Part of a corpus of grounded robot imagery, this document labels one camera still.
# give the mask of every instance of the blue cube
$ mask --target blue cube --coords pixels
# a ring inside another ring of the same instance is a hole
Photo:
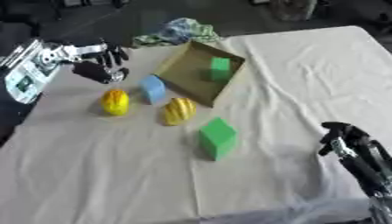
[[[165,84],[155,75],[150,74],[140,82],[143,95],[150,104],[165,98]]]

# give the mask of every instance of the floor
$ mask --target floor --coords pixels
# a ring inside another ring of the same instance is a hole
[[[175,18],[188,17],[195,18],[202,24],[213,25],[224,37],[360,25],[392,50],[388,36],[379,35],[368,24],[368,21],[376,18],[380,12],[392,11],[392,5],[382,0],[331,0],[332,12],[329,17],[316,14],[310,21],[296,23],[278,21],[268,5],[251,6],[248,0],[130,0],[120,10],[110,5],[67,8],[62,11],[63,18],[60,21],[53,19],[53,12],[45,3],[23,1],[14,3],[12,10],[33,13],[44,25],[42,37],[45,39],[103,37],[130,46],[133,36],[154,32]],[[0,41],[7,44],[0,46],[0,53],[9,51],[15,42],[25,40],[27,31],[19,26],[3,25]]]

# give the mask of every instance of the yellow fruit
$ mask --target yellow fruit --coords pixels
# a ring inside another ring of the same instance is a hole
[[[164,106],[164,124],[179,125],[196,114],[196,105],[188,98],[173,98]]]
[[[103,109],[113,116],[123,116],[128,112],[130,98],[121,89],[110,89],[101,98]]]

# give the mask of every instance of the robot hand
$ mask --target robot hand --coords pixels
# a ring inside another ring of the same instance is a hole
[[[392,223],[392,158],[382,145],[365,131],[343,122],[324,122],[329,132],[321,139],[324,156],[334,151],[343,166],[357,179],[370,198],[372,221]]]
[[[76,58],[65,59],[66,63],[73,64],[75,74],[108,84],[124,80],[129,73],[127,68],[112,70],[113,64],[121,66],[124,60],[129,59],[127,53],[119,45],[111,44],[103,39],[53,42],[72,52],[73,55],[77,55]]]

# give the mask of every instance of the cardboard box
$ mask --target cardboard box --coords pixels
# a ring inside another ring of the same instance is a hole
[[[213,57],[230,59],[229,82],[214,82],[206,77],[210,73]],[[229,91],[233,79],[242,68],[245,59],[209,45],[190,41],[182,45],[155,71],[167,87],[187,95],[196,102],[213,107],[224,91]]]

